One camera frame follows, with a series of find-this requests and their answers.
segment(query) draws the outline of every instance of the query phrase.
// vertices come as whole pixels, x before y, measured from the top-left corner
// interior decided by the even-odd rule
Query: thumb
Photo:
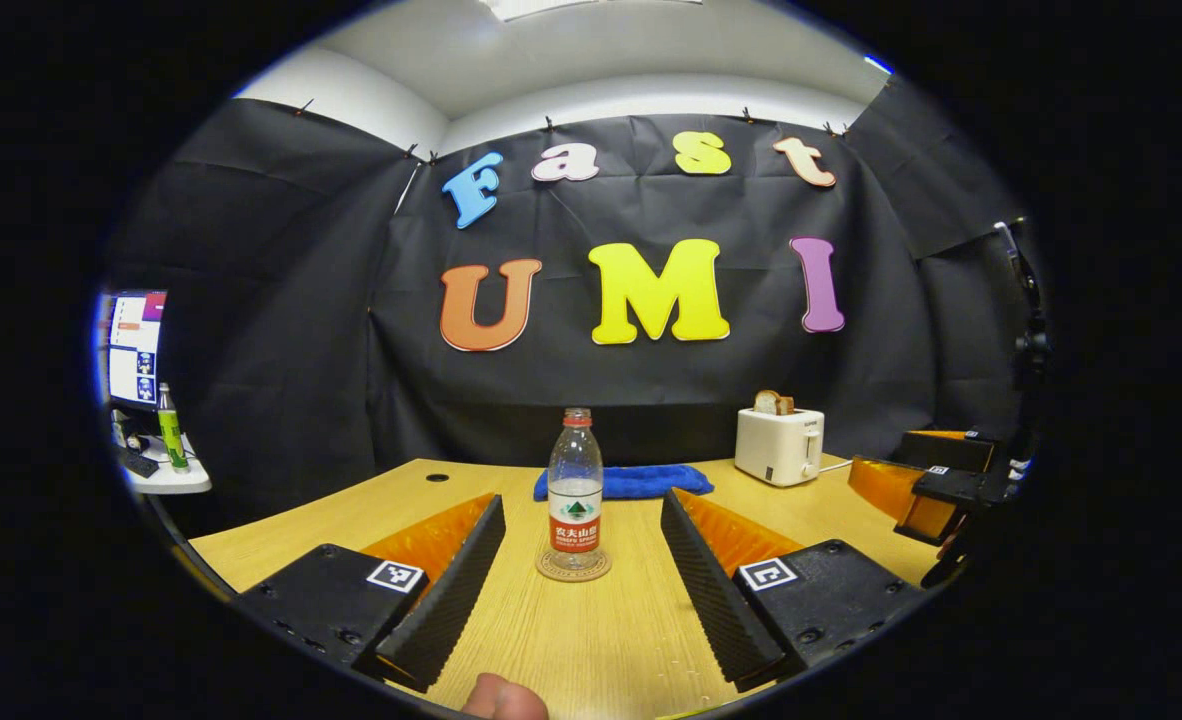
[[[472,688],[469,696],[467,696],[467,703],[462,706],[462,712],[466,712],[467,715],[491,719],[494,716],[498,696],[504,685],[507,685],[507,679],[501,675],[492,673],[476,675],[476,687]]]
[[[507,683],[498,693],[492,720],[550,720],[546,703],[524,685]]]

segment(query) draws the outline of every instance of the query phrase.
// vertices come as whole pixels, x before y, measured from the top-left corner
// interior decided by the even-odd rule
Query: keyboard
[[[124,465],[125,468],[134,471],[138,476],[149,478],[160,469],[160,462],[151,460],[149,458],[143,458],[137,454],[137,452],[129,450],[128,447],[115,446],[116,459]]]

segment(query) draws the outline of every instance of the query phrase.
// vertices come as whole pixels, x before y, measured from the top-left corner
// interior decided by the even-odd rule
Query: monitor
[[[160,332],[165,298],[162,290],[108,293],[106,368],[99,369],[99,375],[105,377],[111,406],[155,410],[160,398]]]

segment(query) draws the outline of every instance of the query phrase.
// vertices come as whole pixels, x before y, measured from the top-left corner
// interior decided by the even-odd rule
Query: plastic bottle
[[[178,428],[178,409],[175,409],[174,398],[169,395],[169,383],[160,383],[156,415],[160,419],[160,434],[165,440],[165,450],[169,450],[169,465],[175,473],[190,473],[187,452],[183,450],[183,433]]]
[[[564,410],[564,430],[556,440],[546,468],[551,559],[565,570],[593,566],[600,550],[600,501],[604,500],[604,461],[591,434],[591,410]]]

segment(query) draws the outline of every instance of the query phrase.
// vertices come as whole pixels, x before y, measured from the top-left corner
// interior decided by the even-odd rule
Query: ceiling
[[[760,0],[610,0],[512,22],[480,0],[404,0],[362,13],[314,45],[379,70],[450,121],[550,87],[622,76],[764,78],[862,105],[888,78],[859,50]]]

